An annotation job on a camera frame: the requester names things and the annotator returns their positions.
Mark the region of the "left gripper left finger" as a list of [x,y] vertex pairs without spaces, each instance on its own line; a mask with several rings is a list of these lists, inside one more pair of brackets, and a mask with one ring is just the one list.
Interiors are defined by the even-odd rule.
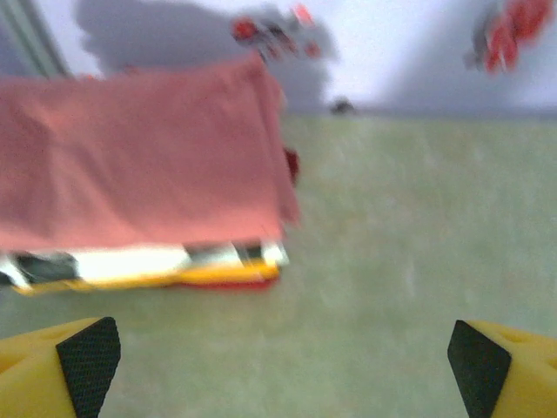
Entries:
[[120,359],[112,317],[2,339],[1,416],[97,418]]

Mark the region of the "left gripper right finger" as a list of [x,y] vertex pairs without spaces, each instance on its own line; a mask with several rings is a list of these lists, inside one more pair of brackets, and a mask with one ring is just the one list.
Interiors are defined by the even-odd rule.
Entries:
[[555,338],[456,320],[447,358],[470,417],[556,416]]

